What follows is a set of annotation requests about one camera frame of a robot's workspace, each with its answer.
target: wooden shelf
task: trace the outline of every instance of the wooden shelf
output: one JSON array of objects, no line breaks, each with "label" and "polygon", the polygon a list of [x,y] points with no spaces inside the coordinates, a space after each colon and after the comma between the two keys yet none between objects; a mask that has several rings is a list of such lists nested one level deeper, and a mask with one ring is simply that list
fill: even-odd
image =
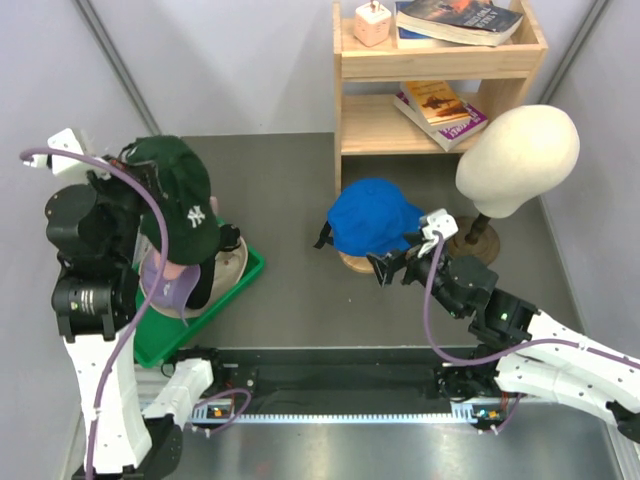
[{"label": "wooden shelf", "polygon": [[[462,94],[472,105],[476,95]],[[342,155],[446,153],[393,104],[394,95],[347,95],[342,100]],[[449,153],[465,152],[480,133]]]},{"label": "wooden shelf", "polygon": [[[336,194],[342,190],[343,155],[444,152],[397,110],[393,95],[345,96],[343,83],[480,79],[478,92],[467,99],[491,121],[522,104],[547,52],[529,0],[511,0],[509,9],[522,13],[523,20],[503,45],[430,49],[397,48],[394,25],[384,42],[365,47],[353,35],[354,20],[342,18],[339,1],[333,4]],[[465,152],[480,135],[450,153]]]}]

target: green plastic bin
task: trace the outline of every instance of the green plastic bin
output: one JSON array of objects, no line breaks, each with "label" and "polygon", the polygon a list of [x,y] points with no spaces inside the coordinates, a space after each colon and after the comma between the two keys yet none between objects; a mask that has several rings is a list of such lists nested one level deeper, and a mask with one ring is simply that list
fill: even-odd
[{"label": "green plastic bin", "polygon": [[[134,339],[135,358],[140,365],[151,368],[169,358],[258,277],[264,268],[264,258],[250,246],[247,245],[247,248],[249,252],[247,266],[240,281],[205,313],[197,318],[187,319],[188,328],[180,319],[166,317],[153,307],[149,307],[136,329]],[[144,294],[138,288],[136,296],[138,308],[143,301]]]}]

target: white mannequin head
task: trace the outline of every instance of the white mannequin head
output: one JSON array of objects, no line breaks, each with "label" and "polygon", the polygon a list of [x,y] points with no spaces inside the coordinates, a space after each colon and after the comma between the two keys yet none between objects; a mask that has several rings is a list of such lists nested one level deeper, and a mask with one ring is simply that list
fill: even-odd
[{"label": "white mannequin head", "polygon": [[551,190],[573,170],[580,138],[550,105],[524,105],[496,118],[462,156],[458,190],[487,217],[504,218]]}]

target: book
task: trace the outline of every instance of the book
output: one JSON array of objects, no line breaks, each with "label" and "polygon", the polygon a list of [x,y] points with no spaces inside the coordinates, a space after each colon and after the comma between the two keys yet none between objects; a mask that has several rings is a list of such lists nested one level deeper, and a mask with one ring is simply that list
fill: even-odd
[{"label": "book", "polygon": [[[394,16],[398,15],[398,12],[409,5],[411,2],[396,2]],[[459,43],[447,42],[446,40],[439,40],[427,35],[412,32],[402,27],[396,26],[396,46],[398,48],[441,48],[441,47],[456,47],[460,46]]]},{"label": "book", "polygon": [[[396,96],[393,99],[393,103],[398,108],[398,110],[404,113],[411,121],[413,121],[413,123],[415,123],[419,128],[422,128],[422,126],[420,125],[418,113],[413,108],[411,108],[409,99],[405,96],[404,93],[396,93]],[[435,142],[440,145],[445,152],[448,152],[463,140],[469,138],[472,135],[475,135],[487,126],[488,119],[484,113],[482,113],[470,103],[467,103],[465,101],[463,101],[462,103],[467,109],[467,112],[469,112],[469,116],[471,117],[471,120],[469,120],[469,122],[464,125],[457,125],[451,128],[443,128],[442,130],[437,130],[435,132],[425,131],[425,133],[429,135],[433,140],[435,140]]]},{"label": "book", "polygon": [[402,82],[400,90],[420,114],[425,131],[455,127],[470,120],[462,101],[444,80]]},{"label": "book", "polygon": [[450,42],[497,46],[522,18],[485,0],[414,0],[398,11],[396,27]]}]

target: blue baseball cap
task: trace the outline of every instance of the blue baseball cap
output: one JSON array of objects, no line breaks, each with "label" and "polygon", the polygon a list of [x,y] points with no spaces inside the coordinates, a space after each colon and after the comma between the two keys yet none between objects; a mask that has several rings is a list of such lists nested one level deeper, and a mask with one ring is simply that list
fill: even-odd
[{"label": "blue baseball cap", "polygon": [[329,209],[314,247],[328,243],[354,257],[405,250],[409,244],[403,234],[418,230],[423,215],[393,183],[380,178],[360,180],[347,187]]}]

